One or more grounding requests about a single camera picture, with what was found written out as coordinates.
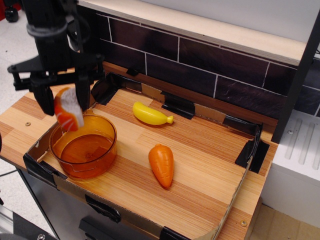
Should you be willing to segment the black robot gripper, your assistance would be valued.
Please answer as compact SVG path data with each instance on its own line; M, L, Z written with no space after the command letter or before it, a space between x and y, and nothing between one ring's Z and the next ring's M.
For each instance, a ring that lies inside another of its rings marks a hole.
M104 56L72 50L66 23L58 27L35 27L28 23L26 29L34 37L38 55L7 68L13 75L15 89L32 89L42 111L53 116L54 97L50 86L75 83L78 103L85 112L90 106L90 84L105 75Z

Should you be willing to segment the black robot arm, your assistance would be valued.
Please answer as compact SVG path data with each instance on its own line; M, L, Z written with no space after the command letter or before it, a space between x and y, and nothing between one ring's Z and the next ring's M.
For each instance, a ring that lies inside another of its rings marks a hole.
M77 101L82 111L90 106L91 85L105 76L104 56L74 51L68 41L68 17L88 27L77 12L76 0L23 0L27 18L26 29L34 38L38 55L13 64L7 71L13 75L17 91L34 94L42 111L54 113L51 86L74 84Z

